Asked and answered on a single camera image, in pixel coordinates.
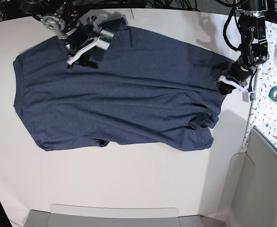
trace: table surface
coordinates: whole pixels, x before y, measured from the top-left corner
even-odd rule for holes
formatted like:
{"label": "table surface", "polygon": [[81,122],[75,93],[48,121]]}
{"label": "table surface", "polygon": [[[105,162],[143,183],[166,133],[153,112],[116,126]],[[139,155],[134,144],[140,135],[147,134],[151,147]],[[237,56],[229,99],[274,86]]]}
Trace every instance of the table surface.
{"label": "table surface", "polygon": [[[237,59],[223,39],[227,16],[165,9],[92,10],[98,20],[125,15],[144,28]],[[250,105],[235,90],[223,102],[211,130],[210,149],[182,152],[162,143],[89,147],[45,152],[15,113],[12,62],[53,36],[31,17],[0,23],[0,200],[13,226],[23,226],[30,209],[50,204],[103,208],[179,209],[179,216],[215,213],[230,160],[240,152]],[[228,37],[240,37],[234,20]]]}

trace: tape roll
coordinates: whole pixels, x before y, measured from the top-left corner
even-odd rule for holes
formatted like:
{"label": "tape roll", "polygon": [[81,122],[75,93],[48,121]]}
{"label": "tape roll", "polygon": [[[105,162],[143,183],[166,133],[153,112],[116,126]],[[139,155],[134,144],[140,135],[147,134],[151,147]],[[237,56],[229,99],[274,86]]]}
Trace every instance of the tape roll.
{"label": "tape roll", "polygon": [[269,98],[272,101],[277,102],[277,87],[272,87],[272,89],[269,92]]}

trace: t-shirt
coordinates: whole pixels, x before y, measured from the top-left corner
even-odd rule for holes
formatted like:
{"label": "t-shirt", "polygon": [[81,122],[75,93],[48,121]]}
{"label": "t-shirt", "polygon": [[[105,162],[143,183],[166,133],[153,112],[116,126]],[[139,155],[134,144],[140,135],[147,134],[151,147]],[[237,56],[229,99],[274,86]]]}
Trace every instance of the t-shirt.
{"label": "t-shirt", "polygon": [[209,148],[223,95],[215,84],[231,63],[214,52],[124,19],[102,24],[114,33],[98,68],[66,71],[63,40],[50,38],[14,61],[14,107],[46,150],[162,142],[183,150]]}

